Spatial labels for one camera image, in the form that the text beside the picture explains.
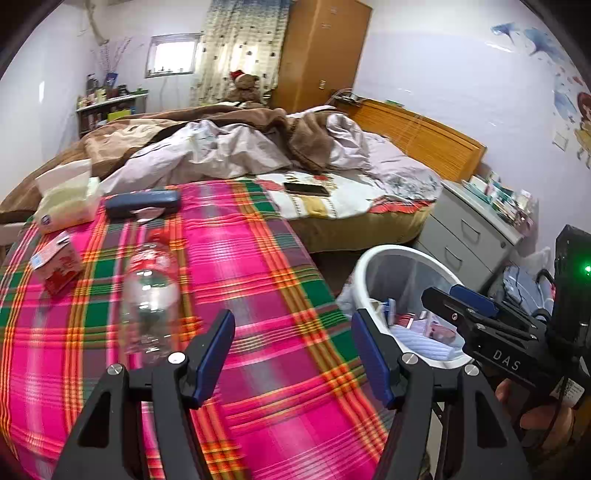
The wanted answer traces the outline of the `right hand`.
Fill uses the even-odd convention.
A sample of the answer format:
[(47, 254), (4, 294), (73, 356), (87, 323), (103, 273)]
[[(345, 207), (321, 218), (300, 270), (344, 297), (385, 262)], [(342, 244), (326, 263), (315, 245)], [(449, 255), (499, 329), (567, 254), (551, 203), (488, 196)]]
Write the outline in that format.
[(518, 394), (520, 386), (509, 380), (503, 380), (496, 388), (496, 398), (506, 407), (511, 415), (517, 415), (519, 426), (527, 431), (550, 429), (543, 449), (556, 450), (579, 443), (581, 435), (577, 427), (577, 411), (564, 404), (547, 404), (520, 413), (520, 407), (514, 406), (513, 396)]

